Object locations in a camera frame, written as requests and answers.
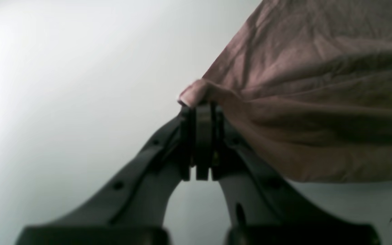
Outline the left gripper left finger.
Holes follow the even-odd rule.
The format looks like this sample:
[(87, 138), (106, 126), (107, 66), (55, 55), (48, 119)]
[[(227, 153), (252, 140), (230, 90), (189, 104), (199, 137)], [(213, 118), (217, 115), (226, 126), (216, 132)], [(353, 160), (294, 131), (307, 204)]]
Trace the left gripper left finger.
[(80, 207), (27, 226), (17, 245), (169, 245), (163, 228), (174, 189), (190, 179), (194, 110), (182, 107), (142, 150)]

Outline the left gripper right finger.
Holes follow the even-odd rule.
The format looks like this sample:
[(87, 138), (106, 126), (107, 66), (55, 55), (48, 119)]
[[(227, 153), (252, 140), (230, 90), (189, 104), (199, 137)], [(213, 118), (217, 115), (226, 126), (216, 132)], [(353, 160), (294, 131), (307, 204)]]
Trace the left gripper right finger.
[(371, 225), (312, 204), (265, 163), (213, 104), (196, 108), (196, 178), (217, 181), (232, 228), (228, 245), (379, 245)]

